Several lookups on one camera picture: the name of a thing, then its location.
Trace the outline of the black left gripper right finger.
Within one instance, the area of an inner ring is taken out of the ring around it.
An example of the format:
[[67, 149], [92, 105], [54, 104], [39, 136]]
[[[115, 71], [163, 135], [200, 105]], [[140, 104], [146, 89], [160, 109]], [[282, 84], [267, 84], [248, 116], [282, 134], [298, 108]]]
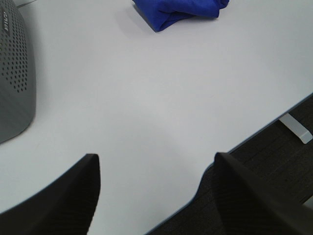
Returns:
[[228, 235], [311, 235], [313, 211], [284, 196], [228, 153], [216, 153], [213, 195]]

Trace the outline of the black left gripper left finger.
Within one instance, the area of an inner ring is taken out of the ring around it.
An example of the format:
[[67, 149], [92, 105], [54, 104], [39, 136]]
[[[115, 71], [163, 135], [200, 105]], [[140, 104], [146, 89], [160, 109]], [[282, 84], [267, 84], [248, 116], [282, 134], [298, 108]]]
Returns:
[[86, 235], [101, 188], [97, 154], [86, 154], [47, 187], [0, 214], [2, 235]]

